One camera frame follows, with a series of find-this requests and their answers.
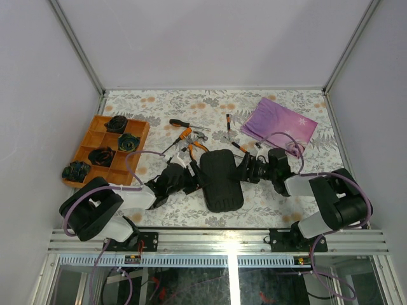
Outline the black plastic tool case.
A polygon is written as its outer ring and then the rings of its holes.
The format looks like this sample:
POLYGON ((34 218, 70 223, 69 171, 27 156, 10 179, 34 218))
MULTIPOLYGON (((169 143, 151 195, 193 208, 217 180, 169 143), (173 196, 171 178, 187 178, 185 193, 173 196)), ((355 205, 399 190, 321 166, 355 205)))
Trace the black plastic tool case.
POLYGON ((229 149, 203 153, 200 157, 200 169, 210 179, 202 188, 205 204, 210 212, 232 212, 242 208, 243 192, 240 181, 231 177, 237 166, 229 149))

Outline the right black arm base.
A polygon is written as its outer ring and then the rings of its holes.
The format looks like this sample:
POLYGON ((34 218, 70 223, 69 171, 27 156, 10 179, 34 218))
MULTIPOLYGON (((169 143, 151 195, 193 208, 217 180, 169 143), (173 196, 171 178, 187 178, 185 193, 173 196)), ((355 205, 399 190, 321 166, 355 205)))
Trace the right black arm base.
POLYGON ((292 229, 269 229, 263 243, 270 246, 272 252, 277 253, 309 253, 316 237, 306 239, 299 231, 292 229))

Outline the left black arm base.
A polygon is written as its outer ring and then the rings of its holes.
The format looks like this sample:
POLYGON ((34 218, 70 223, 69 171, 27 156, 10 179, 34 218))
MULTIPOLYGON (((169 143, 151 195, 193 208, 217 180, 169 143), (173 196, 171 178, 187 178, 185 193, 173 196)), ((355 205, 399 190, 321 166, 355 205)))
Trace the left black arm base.
POLYGON ((156 252, 158 250, 158 232, 134 233, 124 243, 126 251, 156 252))

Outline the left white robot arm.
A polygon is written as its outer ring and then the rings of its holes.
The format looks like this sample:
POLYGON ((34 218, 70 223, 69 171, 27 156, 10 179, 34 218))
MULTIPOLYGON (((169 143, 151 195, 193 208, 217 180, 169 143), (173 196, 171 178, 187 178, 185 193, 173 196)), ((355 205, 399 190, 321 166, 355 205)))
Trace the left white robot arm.
POLYGON ((121 207, 154 210, 174 193, 191 194, 209 184, 209 176, 196 161, 187 166, 170 162, 160 175, 141 187, 109 184, 105 178, 96 177, 66 200, 59 213, 66 235, 80 241, 107 238, 130 251, 138 246, 140 231, 128 217, 116 214, 121 207))

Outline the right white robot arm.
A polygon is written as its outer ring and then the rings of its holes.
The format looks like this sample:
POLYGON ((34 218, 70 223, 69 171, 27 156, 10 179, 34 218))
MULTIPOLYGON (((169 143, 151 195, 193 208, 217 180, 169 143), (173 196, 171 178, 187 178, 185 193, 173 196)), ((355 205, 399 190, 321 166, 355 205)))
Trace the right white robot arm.
POLYGON ((353 227, 363 226, 372 216, 373 207, 348 170, 340 168, 325 173, 294 173, 285 150, 270 149, 266 156, 248 152, 230 177, 242 182, 271 182, 282 196, 313 197, 318 211, 291 225, 284 241, 296 250, 305 250, 314 238, 353 227))

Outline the orange black utility tool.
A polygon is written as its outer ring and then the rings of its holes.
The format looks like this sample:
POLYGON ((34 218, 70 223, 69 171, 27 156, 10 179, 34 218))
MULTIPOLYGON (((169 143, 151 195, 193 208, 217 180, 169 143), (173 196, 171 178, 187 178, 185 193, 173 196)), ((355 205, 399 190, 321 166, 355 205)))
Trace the orange black utility tool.
POLYGON ((232 141, 228 137, 224 136, 224 138, 234 147, 236 147, 239 151, 242 151, 243 153, 248 153, 246 149, 244 149, 242 146, 240 146, 238 143, 232 141))

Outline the small claw hammer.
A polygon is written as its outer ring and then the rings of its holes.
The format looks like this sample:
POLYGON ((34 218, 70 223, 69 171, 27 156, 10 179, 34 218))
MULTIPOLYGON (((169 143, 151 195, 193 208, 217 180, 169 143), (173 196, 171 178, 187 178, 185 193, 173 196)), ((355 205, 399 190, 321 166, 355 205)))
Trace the small claw hammer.
POLYGON ((185 137, 184 140, 186 141, 186 146, 181 148, 181 152, 185 153, 186 151, 189 151, 192 155, 194 148, 208 152, 209 150, 202 144, 202 141, 205 142, 207 139, 207 136, 203 132, 194 131, 185 137))

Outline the dark rolled band middle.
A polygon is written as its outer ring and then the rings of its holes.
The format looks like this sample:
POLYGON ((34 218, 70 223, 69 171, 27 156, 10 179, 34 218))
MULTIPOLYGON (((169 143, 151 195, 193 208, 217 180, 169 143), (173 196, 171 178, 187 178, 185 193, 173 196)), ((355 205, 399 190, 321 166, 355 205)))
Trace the dark rolled band middle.
POLYGON ((135 152, 140 144, 140 138, 131 133, 123 133, 118 137, 118 150, 132 153, 135 152))

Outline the dark rolled band lower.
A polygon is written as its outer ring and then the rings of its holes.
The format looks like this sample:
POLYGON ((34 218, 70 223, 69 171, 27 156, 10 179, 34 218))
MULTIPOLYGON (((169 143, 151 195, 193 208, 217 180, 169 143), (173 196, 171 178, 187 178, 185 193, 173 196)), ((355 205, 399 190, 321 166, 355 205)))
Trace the dark rolled band lower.
POLYGON ((92 165, 110 167, 113 162, 115 151, 110 147, 100 147, 91 151, 88 160, 92 165))

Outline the dark rolled band top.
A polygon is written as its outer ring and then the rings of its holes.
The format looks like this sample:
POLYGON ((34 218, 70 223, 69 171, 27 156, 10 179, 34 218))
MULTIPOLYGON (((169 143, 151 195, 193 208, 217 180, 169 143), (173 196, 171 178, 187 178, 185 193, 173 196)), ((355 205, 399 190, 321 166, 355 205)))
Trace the dark rolled band top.
POLYGON ((127 126, 128 119, 125 116, 117 115, 104 124, 109 133, 123 134, 127 126))

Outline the dark rolled band outside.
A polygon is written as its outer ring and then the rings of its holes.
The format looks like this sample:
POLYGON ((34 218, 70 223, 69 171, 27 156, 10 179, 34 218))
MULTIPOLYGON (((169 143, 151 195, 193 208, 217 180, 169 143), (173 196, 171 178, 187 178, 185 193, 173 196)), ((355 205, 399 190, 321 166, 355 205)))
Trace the dark rolled band outside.
POLYGON ((91 166, 83 161, 73 161, 62 171, 62 178, 71 182, 83 182, 91 166))

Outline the orange handled pliers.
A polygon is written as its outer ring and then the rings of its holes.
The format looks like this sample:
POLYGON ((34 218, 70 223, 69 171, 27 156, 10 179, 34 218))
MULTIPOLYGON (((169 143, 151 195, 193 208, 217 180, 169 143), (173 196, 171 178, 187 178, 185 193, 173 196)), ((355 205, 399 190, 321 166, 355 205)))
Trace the orange handled pliers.
POLYGON ((202 150, 203 152, 209 152, 209 149, 204 145, 207 140, 205 135, 197 135, 196 137, 188 136, 186 141, 188 143, 187 150, 189 151, 189 156, 191 161, 195 161, 195 150, 202 150))

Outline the orange handled screwdriver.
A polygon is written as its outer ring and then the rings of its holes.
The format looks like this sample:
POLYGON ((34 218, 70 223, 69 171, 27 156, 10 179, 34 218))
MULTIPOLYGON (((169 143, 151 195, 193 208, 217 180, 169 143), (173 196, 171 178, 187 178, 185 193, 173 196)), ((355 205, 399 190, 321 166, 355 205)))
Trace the orange handled screwdriver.
POLYGON ((179 136, 178 138, 175 139, 175 141, 168 146, 168 148, 166 148, 166 150, 164 150, 162 152, 162 154, 165 154, 171 147, 175 146, 177 143, 179 143, 181 140, 184 140, 188 135, 190 135, 192 133, 192 129, 191 128, 187 128, 185 129, 179 136))

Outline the black handled screwdriver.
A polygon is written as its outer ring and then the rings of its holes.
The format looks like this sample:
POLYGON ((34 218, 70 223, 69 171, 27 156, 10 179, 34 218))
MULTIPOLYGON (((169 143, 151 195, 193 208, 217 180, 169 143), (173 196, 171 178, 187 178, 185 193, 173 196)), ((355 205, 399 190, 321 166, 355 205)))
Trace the black handled screwdriver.
POLYGON ((170 119, 169 123, 172 126, 176 126, 176 127, 196 128, 196 129, 205 130, 205 131, 208 131, 208 132, 210 131, 210 128, 206 128, 206 127, 202 127, 202 126, 194 126, 194 125, 191 125, 190 123, 183 122, 183 121, 181 121, 179 119, 170 119))

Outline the aluminium front rail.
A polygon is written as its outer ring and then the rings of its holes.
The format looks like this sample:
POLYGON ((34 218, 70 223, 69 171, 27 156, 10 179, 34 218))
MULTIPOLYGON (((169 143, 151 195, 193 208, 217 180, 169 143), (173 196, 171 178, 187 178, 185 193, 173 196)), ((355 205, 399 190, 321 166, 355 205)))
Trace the aluminium front rail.
POLYGON ((143 230, 142 250, 103 249, 102 238, 79 241, 60 229, 52 233, 48 254, 72 266, 226 267, 235 259, 240 267, 307 268, 313 255, 318 266, 340 268, 352 259, 369 259, 376 268, 389 264, 389 249, 380 230, 343 230, 325 236, 316 246, 289 246, 278 230, 143 230))

